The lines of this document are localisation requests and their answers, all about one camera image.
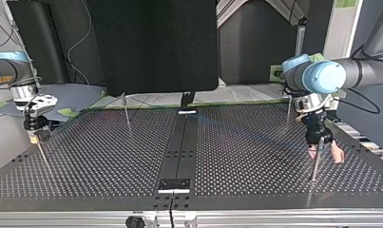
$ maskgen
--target black backdrop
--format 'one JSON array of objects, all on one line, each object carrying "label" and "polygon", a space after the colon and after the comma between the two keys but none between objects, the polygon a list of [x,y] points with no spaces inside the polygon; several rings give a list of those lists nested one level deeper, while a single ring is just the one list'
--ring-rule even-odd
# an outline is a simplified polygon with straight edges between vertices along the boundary
[{"label": "black backdrop", "polygon": [[88,0],[108,92],[218,86],[216,0]]}]

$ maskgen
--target thin metal pin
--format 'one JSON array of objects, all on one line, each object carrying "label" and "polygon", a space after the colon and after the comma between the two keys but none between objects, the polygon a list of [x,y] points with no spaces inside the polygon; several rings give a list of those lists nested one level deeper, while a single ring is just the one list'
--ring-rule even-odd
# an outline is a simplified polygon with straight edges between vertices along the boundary
[{"label": "thin metal pin", "polygon": [[317,146],[315,165],[313,166],[313,173],[311,177],[312,181],[316,181],[316,173],[318,171],[319,161],[321,159],[321,152],[323,151],[323,149],[324,149],[324,137],[321,137]]},{"label": "thin metal pin", "polygon": [[43,147],[41,146],[40,143],[37,143],[37,147],[39,148],[40,154],[43,157],[44,162],[46,163],[46,165],[48,165],[48,161],[47,161],[47,158],[46,158],[46,154],[43,151]]},{"label": "thin metal pin", "polygon": [[123,93],[121,96],[122,96],[122,98],[123,98],[123,106],[124,106],[125,115],[126,115],[126,123],[127,123],[128,126],[130,127],[131,122],[129,121],[128,110],[127,110],[127,108],[126,108],[126,96],[125,96],[124,93]]}]

